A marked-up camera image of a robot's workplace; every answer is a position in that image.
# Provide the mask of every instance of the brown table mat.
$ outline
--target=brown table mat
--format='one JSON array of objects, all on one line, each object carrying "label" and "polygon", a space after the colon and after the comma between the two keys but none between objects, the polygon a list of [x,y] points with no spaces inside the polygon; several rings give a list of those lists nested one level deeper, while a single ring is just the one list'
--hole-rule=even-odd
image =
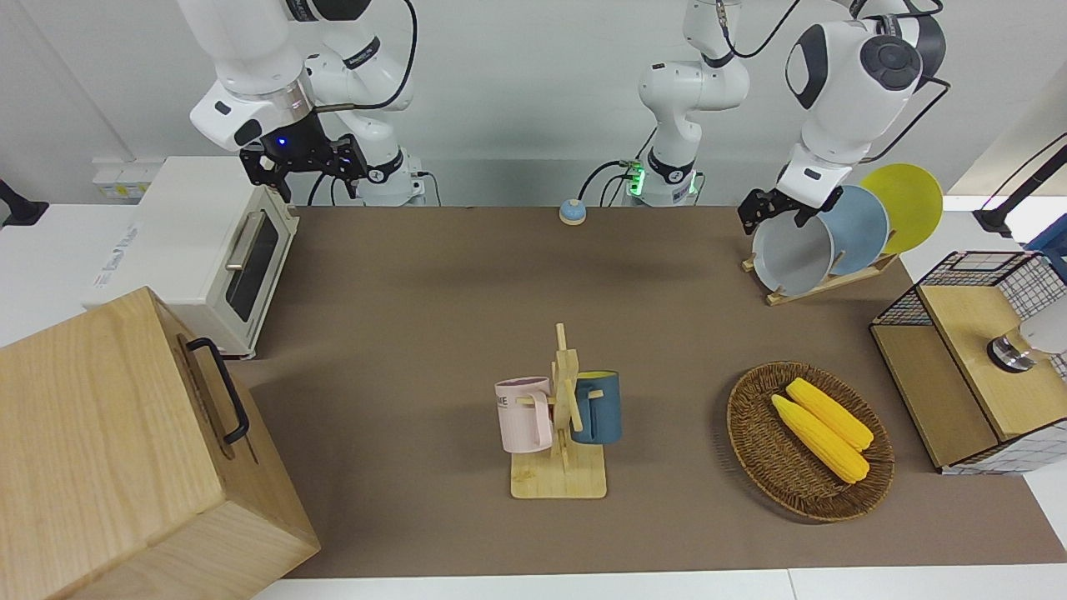
[{"label": "brown table mat", "polygon": [[[299,578],[1063,562],[1018,477],[937,475],[867,323],[903,268],[768,307],[730,208],[302,210],[253,386],[322,552]],[[556,321],[621,373],[608,496],[517,501],[493,383],[548,375]],[[805,361],[855,388],[896,451],[886,502],[798,523],[724,432],[747,369]]]}]

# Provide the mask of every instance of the blue mug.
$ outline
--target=blue mug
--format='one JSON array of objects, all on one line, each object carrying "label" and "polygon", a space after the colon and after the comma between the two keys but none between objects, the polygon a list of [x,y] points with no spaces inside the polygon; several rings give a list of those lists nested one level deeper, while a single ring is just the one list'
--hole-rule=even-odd
[{"label": "blue mug", "polygon": [[622,402],[619,374],[587,370],[578,374],[574,389],[582,415],[582,431],[571,428],[571,439],[579,444],[612,444],[622,438]]}]

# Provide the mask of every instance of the yellow plate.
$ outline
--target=yellow plate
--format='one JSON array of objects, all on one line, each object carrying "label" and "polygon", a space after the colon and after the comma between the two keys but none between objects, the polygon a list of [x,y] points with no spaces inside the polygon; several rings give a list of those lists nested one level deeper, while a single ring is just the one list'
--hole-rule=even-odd
[{"label": "yellow plate", "polygon": [[886,254],[898,254],[930,237],[944,210],[941,185],[928,171],[914,164],[888,164],[867,175],[860,187],[878,196],[896,232],[886,244]]}]

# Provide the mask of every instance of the corn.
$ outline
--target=corn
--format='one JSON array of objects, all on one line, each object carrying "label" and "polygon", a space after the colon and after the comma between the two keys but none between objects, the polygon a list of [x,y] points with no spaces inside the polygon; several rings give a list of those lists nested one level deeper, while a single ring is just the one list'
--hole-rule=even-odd
[{"label": "corn", "polygon": [[770,396],[770,401],[778,409],[782,422],[823,461],[823,464],[841,477],[841,480],[855,484],[866,477],[871,464],[822,421],[815,419],[802,406],[778,394]]},{"label": "corn", "polygon": [[834,433],[841,436],[841,439],[848,442],[848,445],[859,452],[871,447],[871,442],[874,441],[874,433],[871,432],[871,429],[860,423],[859,419],[853,416],[853,413],[848,412],[845,407],[809,381],[798,377],[793,380],[793,383],[785,386],[785,391],[790,393],[796,404],[808,409],[808,412],[814,414]]}]

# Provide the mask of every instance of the wooden cabinet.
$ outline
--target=wooden cabinet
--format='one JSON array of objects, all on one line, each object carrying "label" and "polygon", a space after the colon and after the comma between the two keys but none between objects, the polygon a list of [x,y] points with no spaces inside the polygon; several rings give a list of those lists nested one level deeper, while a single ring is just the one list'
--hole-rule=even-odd
[{"label": "wooden cabinet", "polygon": [[[996,286],[920,285],[929,323],[871,331],[942,473],[1022,473],[1067,456],[1067,385],[1048,361],[1006,373],[986,353],[1020,317]],[[907,296],[898,302],[906,302]]]},{"label": "wooden cabinet", "polygon": [[0,349],[0,598],[244,599],[318,551],[248,390],[190,342],[142,288]]}]

